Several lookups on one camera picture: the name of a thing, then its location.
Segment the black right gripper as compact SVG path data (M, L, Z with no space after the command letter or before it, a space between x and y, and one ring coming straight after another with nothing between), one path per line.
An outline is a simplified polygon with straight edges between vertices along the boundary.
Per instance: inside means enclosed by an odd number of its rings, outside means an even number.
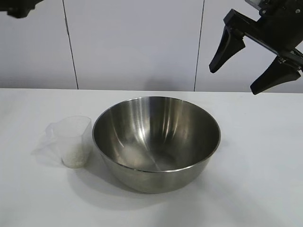
M218 49L209 64L217 72L232 56L245 48L246 36L276 55L270 66L250 86L254 95L301 77L303 54L297 46L303 41L303 2L301 0L249 0L259 13L253 20L231 9Z

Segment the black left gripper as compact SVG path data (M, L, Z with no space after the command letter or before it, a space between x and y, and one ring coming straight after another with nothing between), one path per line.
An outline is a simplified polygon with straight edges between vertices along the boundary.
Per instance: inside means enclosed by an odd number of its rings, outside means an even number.
M0 11L14 18L25 18L43 0L0 0Z

